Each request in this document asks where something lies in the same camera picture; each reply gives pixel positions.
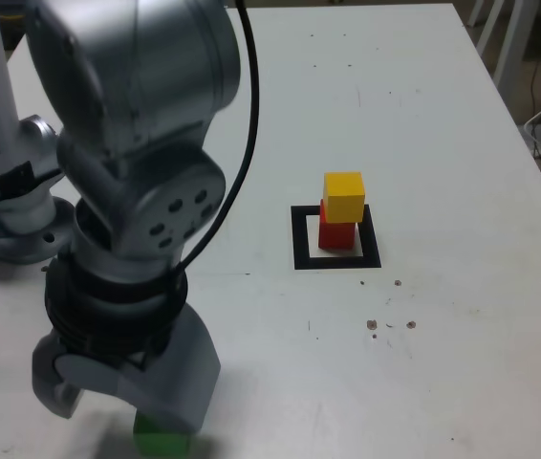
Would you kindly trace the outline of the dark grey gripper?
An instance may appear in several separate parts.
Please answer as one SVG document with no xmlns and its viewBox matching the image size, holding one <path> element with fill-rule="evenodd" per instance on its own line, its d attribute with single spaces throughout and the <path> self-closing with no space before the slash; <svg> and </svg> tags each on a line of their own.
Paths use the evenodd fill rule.
<svg viewBox="0 0 541 459">
<path fill-rule="evenodd" d="M 123 400 L 171 432 L 192 434 L 203 425 L 220 368 L 205 324 L 188 305 L 178 317 L 65 316 L 59 334 L 32 352 L 32 389 L 63 419 L 73 416 L 85 389 Z"/>
</svg>

